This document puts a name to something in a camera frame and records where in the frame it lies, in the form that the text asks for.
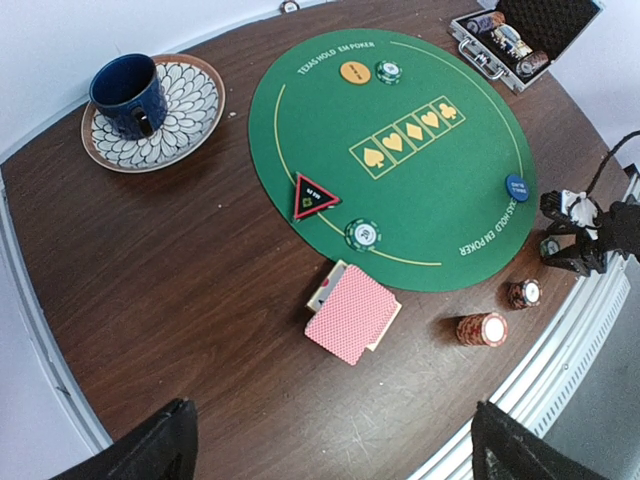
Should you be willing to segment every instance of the plate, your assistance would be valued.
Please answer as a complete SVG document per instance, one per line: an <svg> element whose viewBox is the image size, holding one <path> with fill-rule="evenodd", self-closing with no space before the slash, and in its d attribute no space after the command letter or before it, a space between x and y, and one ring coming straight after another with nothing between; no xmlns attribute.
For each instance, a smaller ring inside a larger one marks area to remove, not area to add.
<svg viewBox="0 0 640 480"><path fill-rule="evenodd" d="M125 140L89 103L82 117L82 143L99 165L122 173L145 173L168 167L193 153L222 118L222 78L207 62L191 55L153 57L167 97L168 113L150 137Z"/></svg>

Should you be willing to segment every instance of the stack of playing cards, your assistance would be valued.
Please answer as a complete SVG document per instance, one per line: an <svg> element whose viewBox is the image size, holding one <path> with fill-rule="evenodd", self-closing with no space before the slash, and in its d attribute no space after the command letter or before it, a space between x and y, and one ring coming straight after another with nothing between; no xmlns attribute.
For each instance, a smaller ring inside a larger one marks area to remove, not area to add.
<svg viewBox="0 0 640 480"><path fill-rule="evenodd" d="M358 267L340 260L307 307L316 314L305 335L355 365L365 349L376 349L402 305Z"/></svg>

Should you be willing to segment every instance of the mug handle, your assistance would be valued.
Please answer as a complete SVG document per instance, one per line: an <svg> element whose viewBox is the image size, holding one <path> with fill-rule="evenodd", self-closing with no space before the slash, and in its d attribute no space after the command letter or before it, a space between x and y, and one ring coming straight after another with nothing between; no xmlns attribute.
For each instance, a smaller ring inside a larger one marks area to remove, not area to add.
<svg viewBox="0 0 640 480"><path fill-rule="evenodd" d="M149 117L146 112L141 107L136 107L131 111L133 118L138 123L140 127L140 131L145 137L150 137L153 135L153 127L151 126L151 122L149 121Z"/></svg>

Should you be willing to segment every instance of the wooden table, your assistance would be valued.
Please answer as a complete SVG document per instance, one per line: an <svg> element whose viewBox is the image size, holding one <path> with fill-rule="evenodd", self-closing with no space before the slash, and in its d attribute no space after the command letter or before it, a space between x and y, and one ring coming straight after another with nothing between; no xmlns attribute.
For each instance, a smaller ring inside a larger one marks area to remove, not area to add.
<svg viewBox="0 0 640 480"><path fill-rule="evenodd" d="M187 160L147 175L85 154L77 110L3 166L35 291L64 356L114 439L173 397L199 411L198 478L405 478L468 420L523 358L575 283L542 266L539 216L500 274L447 294L395 292L404 308L352 368L306 339L304 304L331 264L278 214L247 141L252 93L302 40L340 28L419 35L449 51L449 21L473 0L349 1L241 28L189 53L225 79L227 112ZM531 143L540 191L583 189L605 146L547 75L497 90ZM607 168L596 198L621 198ZM542 307L509 313L499 349L464 348L463 314L506 312L504 284L538 278Z"/></svg>

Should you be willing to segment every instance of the mug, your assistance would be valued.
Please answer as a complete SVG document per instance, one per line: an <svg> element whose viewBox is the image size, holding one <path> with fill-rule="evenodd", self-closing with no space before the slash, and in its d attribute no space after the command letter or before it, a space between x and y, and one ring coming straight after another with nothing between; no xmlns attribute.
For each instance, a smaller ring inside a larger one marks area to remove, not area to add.
<svg viewBox="0 0 640 480"><path fill-rule="evenodd" d="M115 133L127 140L153 135L167 116L167 100L156 64L141 53L107 63L91 81L91 102Z"/></svg>

